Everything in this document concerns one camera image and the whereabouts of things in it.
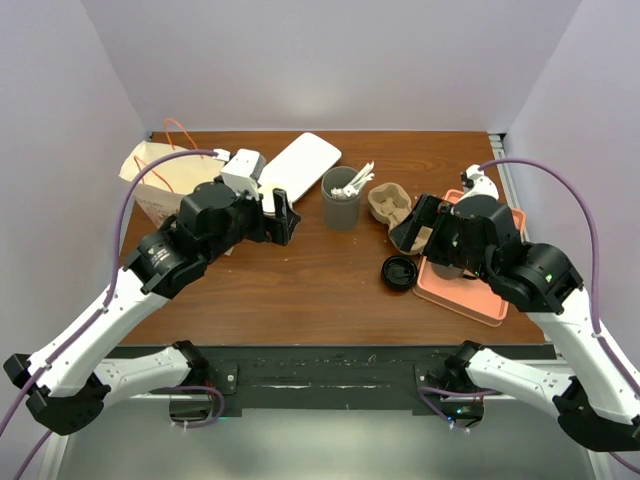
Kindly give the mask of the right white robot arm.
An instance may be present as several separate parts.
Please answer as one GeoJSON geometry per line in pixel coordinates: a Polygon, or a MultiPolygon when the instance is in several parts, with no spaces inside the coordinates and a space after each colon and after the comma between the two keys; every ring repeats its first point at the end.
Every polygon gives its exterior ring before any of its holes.
{"type": "Polygon", "coordinates": [[[511,209],[488,195],[455,204],[423,195],[390,236],[406,249],[431,235],[422,251],[432,264],[473,273],[525,313],[560,351],[572,372],[554,374],[465,341],[444,363],[450,393],[496,391],[552,416],[563,432],[596,452],[639,448],[639,375],[591,311],[589,293],[558,248],[523,241],[511,209]]]}

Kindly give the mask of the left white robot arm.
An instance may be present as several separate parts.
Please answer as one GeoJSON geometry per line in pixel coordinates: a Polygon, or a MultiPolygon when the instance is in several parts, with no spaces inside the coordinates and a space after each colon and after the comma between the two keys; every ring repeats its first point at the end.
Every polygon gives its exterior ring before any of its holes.
{"type": "Polygon", "coordinates": [[[219,179],[198,185],[182,198],[176,214],[117,264],[105,294],[62,334],[36,353],[9,357],[3,368],[26,394],[34,420],[66,436],[138,394],[200,390],[209,363],[189,341],[123,362],[106,357],[135,326],[240,242],[287,245],[300,217],[285,190],[273,189],[272,198],[275,212],[266,214],[261,197],[236,193],[219,179]]]}

